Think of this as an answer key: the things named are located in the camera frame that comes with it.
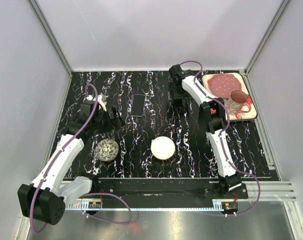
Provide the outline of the phone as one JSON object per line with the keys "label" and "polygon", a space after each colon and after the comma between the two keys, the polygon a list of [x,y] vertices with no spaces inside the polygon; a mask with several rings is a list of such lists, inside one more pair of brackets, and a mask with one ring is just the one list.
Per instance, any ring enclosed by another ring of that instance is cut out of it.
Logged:
{"label": "phone", "polygon": [[174,106],[173,110],[177,115],[185,116],[188,114],[188,108],[186,106]]}

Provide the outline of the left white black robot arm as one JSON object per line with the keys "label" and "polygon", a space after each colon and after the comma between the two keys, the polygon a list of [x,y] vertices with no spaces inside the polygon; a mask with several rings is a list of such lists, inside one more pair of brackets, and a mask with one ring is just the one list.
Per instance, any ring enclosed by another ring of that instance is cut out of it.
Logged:
{"label": "left white black robot arm", "polygon": [[105,134],[121,129],[125,122],[113,106],[107,109],[102,101],[85,100],[80,111],[68,123],[49,161],[29,184],[22,184],[18,200],[24,217],[56,225],[65,208],[82,195],[94,198],[99,185],[94,176],[82,173],[62,186],[62,181],[74,159],[94,134]]}

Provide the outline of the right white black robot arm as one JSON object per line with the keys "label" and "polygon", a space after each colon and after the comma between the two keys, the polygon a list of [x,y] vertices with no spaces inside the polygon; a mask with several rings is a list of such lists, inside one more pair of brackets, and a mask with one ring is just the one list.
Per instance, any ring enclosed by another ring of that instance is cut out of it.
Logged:
{"label": "right white black robot arm", "polygon": [[242,185],[229,150],[226,129],[226,108],[224,100],[209,93],[189,70],[183,70],[179,64],[169,68],[172,82],[169,85],[171,100],[181,104],[183,100],[193,99],[199,106],[198,124],[208,137],[217,162],[218,179],[216,184],[223,198],[230,198]]}

